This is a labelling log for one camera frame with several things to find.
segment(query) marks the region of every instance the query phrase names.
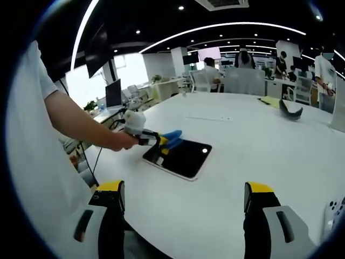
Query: black ceiling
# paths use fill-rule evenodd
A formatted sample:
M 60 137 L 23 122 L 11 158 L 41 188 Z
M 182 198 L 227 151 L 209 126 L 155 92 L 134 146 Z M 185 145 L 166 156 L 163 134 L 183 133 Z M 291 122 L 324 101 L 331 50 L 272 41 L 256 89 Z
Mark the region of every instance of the black ceiling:
M 78 28 L 91 2 L 91 0 L 63 1 L 66 2 L 63 7 L 46 20 L 37 34 L 42 59 L 50 71 L 54 70 L 57 64 L 58 66 L 64 64 L 65 70 L 70 67 Z M 343 28 L 340 20 L 338 23 L 336 20 L 342 17 L 342 10 L 335 4 L 331 6 L 327 2 L 330 1 L 320 0 L 311 3 L 303 0 L 286 2 L 249 0 L 249 8 L 210 12 L 195 0 L 99 0 L 82 35 L 78 49 L 81 58 L 77 60 L 76 66 L 85 63 L 82 51 L 104 22 L 112 48 L 118 50 L 116 54 L 138 52 L 159 40 L 201 26 L 229 22 L 263 22 L 290 27 L 307 35 L 259 25 L 220 26 L 181 35 L 145 53 L 157 53 L 166 51 L 168 47 L 172 49 L 192 44 L 193 47 L 202 48 L 205 44 L 203 42 L 209 42 L 208 46 L 229 45 L 228 41 L 231 42 L 230 45 L 248 44 L 254 41 L 250 38 L 257 38 L 255 40 L 257 43 L 252 45 L 275 47 L 276 41 L 289 38 L 304 49 L 304 54 L 311 57 L 318 54 L 315 49 L 323 43 L 322 41 L 333 40 L 335 48 L 345 56 L 345 51 L 342 50 L 345 42 Z M 317 7 L 323 21 L 320 22 L 315 18 L 311 4 Z M 184 10 L 178 9 L 180 5 L 184 6 Z M 136 30 L 140 30 L 141 33 L 137 35 Z M 335 57 L 334 63 L 338 71 L 344 71 L 343 60 Z

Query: person in white shirt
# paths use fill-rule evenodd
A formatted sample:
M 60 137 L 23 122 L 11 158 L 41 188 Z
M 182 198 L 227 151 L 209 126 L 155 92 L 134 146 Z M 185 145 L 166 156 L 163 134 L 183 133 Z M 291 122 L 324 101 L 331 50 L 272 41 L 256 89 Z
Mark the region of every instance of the person in white shirt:
M 321 54 L 315 58 L 315 77 L 318 83 L 318 102 L 319 106 L 323 94 L 332 97 L 336 90 L 336 72 L 330 62 L 334 56 L 331 47 L 324 46 Z
M 31 225 L 53 249 L 61 240 L 61 229 L 92 196 L 53 128 L 114 151 L 131 148 L 137 139 L 110 131 L 58 91 L 40 58 L 37 42 L 30 44 L 18 64 L 5 119 L 13 189 Z
M 221 75 L 218 69 L 215 68 L 215 60 L 213 58 L 205 58 L 205 68 L 204 71 L 206 72 L 206 76 L 208 82 L 211 84 L 211 93 L 218 92 L 218 87 L 221 87 Z

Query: tablet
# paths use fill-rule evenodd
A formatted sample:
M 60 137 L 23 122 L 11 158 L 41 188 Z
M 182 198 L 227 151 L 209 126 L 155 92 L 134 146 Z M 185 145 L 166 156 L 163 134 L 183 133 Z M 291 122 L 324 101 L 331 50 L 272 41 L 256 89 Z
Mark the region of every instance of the tablet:
M 212 146 L 208 144 L 183 140 L 166 155 L 152 147 L 144 154 L 143 159 L 168 173 L 194 181 L 211 150 Z

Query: white controller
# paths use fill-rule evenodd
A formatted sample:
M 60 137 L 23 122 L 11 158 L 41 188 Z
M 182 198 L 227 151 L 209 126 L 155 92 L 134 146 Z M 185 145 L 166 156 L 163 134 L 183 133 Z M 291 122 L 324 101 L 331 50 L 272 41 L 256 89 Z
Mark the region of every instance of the white controller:
M 325 226 L 323 228 L 322 240 L 326 240 L 333 229 L 336 228 L 341 216 L 345 211 L 345 197 L 330 201 L 325 207 Z

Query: hand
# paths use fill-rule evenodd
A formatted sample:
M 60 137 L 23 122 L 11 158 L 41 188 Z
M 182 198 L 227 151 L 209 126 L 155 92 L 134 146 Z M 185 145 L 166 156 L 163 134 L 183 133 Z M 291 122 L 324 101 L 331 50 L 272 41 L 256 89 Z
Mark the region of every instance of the hand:
M 334 93 L 331 89 L 327 88 L 327 94 L 328 96 L 332 97 Z
M 116 138 L 114 138 L 114 145 L 111 148 L 113 151 L 120 151 L 121 149 L 130 149 L 134 145 L 139 143 L 139 140 L 124 131 L 114 133 Z

